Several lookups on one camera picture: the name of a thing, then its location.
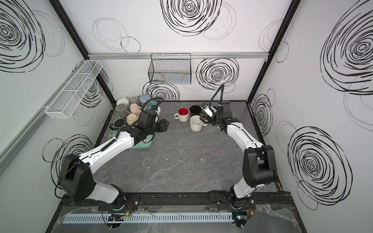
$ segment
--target green tray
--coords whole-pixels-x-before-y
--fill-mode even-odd
[[[117,115],[116,115],[116,117],[115,117],[115,120],[116,120],[116,119],[119,119],[119,118],[120,118],[120,116],[119,116],[119,114],[117,113]],[[116,133],[117,133],[116,130],[110,130],[109,137],[107,138],[106,141],[109,141],[110,139],[112,139],[113,137],[115,137]],[[153,138],[153,135],[148,135],[144,141],[145,141],[145,142],[148,142],[148,141],[150,141],[152,138]],[[134,145],[134,146],[131,147],[131,148],[147,148],[147,147],[149,147],[152,143],[153,143],[153,141],[150,141],[150,142],[148,142],[148,143],[144,143],[143,141],[141,141],[141,142],[137,143],[136,145]]]

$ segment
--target black frame post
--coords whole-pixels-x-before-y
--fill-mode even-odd
[[[58,17],[60,18],[61,22],[65,26],[66,30],[68,31],[70,37],[74,41],[76,47],[78,48],[79,52],[82,54],[84,59],[89,59],[88,57],[88,50],[83,44],[83,41],[80,39],[78,33],[76,32],[74,26],[72,25],[68,15],[66,14],[65,10],[63,9],[59,0],[49,0],[50,4],[52,5],[53,9],[57,13]],[[97,81],[100,84],[102,90],[105,92],[107,98],[109,99],[110,103],[115,106],[116,101],[111,93],[110,89],[107,87],[104,79],[102,78],[101,74],[99,73],[97,76]]]
[[[277,35],[276,35],[276,37],[273,41],[271,49],[269,50],[268,59],[264,62],[262,68],[260,69],[259,75],[258,75],[258,77],[257,77],[257,79],[254,83],[253,88],[251,89],[249,98],[247,99],[248,104],[251,104],[251,102],[253,101],[254,95],[257,92],[257,90],[259,89],[259,86],[260,86],[264,76],[266,75],[266,72],[269,68],[269,65],[271,64],[273,58],[275,57],[277,49],[281,44],[281,40],[282,40],[283,36],[285,35],[286,30],[288,29],[289,24],[292,21],[293,16],[294,16],[295,12],[297,11],[297,8],[298,8],[301,1],[302,0],[292,0],[291,1],[289,9],[286,12],[286,15],[285,15],[285,17],[284,17],[284,19],[281,23],[280,29],[277,32]]]

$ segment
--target robotic arm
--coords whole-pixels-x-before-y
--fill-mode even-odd
[[[212,107],[211,102],[221,90],[220,101],[217,107]],[[234,118],[229,101],[223,101],[224,84],[217,90],[210,102],[203,103],[200,119],[205,123],[218,125],[221,131],[231,136],[244,153],[242,174],[243,178],[231,187],[231,200],[240,202],[258,190],[260,187],[277,180],[275,154],[271,146],[264,146],[250,135],[243,127],[240,120]],[[131,126],[118,130],[116,136],[102,145],[80,155],[70,154],[65,157],[57,185],[75,201],[94,199],[112,205],[114,210],[124,206],[124,193],[115,185],[107,185],[93,179],[93,174],[106,162],[120,152],[131,148],[148,135],[167,131],[169,122],[159,120],[159,108],[163,99],[154,106],[157,110],[143,110],[139,119]],[[258,164],[258,158],[264,160]]]

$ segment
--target mug handle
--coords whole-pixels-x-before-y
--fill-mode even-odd
[[[117,130],[116,128],[114,128],[114,125],[113,125],[113,124],[110,124],[110,125],[109,125],[109,128],[110,128],[111,130],[114,130],[114,131]]]

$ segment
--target white wall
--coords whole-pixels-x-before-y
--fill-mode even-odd
[[[197,1],[180,1],[186,5],[184,8],[175,7],[175,11],[167,7],[171,2],[115,0],[108,4],[92,0],[87,4],[86,1],[61,1],[90,53],[269,51],[291,1],[203,0],[198,1],[200,7],[192,4]],[[201,61],[192,60],[190,85],[170,82],[167,86],[169,83],[163,83],[163,91],[171,88],[179,92],[179,98],[168,100],[211,98],[217,88],[210,90],[196,78],[196,74],[201,75],[197,69]],[[217,64],[216,68],[209,70],[206,78],[217,85],[232,79],[232,74],[226,73],[232,61],[219,62],[222,65]],[[225,97],[245,100],[263,59],[237,59],[236,62],[239,64],[238,78],[234,82],[236,88],[231,85],[227,89],[230,93]],[[111,83],[119,86],[113,92],[116,99],[142,94],[144,85],[149,82],[150,60],[103,60],[102,63],[110,67],[107,72]]]
[[[1,63],[0,65],[2,112],[0,150],[12,140],[65,81],[76,63],[82,60],[82,56],[47,0],[27,0],[25,3],[21,0],[9,2],[18,3],[24,8],[25,14],[15,16],[12,11],[15,7],[8,8],[4,5],[5,1],[1,1],[3,15],[0,17],[10,15],[10,18],[14,20],[14,29],[26,27],[17,23],[20,18],[27,18],[30,22],[34,22],[34,26],[40,24],[41,29],[35,27],[38,28],[35,32],[31,32],[32,30],[24,32],[32,35],[33,33],[41,33],[42,30],[46,46],[45,50],[38,51],[35,50],[35,44],[32,45],[31,55],[43,55],[42,59],[40,57],[35,60],[35,56],[29,58],[25,56],[23,50],[0,40],[1,62],[5,61],[5,56],[21,55],[24,57],[23,61],[8,65]],[[4,31],[2,27],[0,38],[11,37],[9,31]],[[42,38],[42,36],[34,35],[33,39],[36,38]],[[30,65],[21,67],[25,62]],[[55,186],[51,180],[51,164],[43,161],[42,154],[46,160],[51,161],[62,142],[70,137],[83,138],[73,140],[67,146],[68,148],[78,148],[82,143],[87,143],[89,146],[95,143],[111,104],[96,82],[88,94],[97,97],[90,104],[85,104],[85,106],[80,104],[70,119],[47,118],[0,176],[1,232],[40,233],[46,231],[60,200],[53,193]]]
[[[251,104],[308,233],[373,228],[373,96],[362,95],[372,93],[373,1],[351,12],[356,2],[303,0],[288,57],[272,62]]]

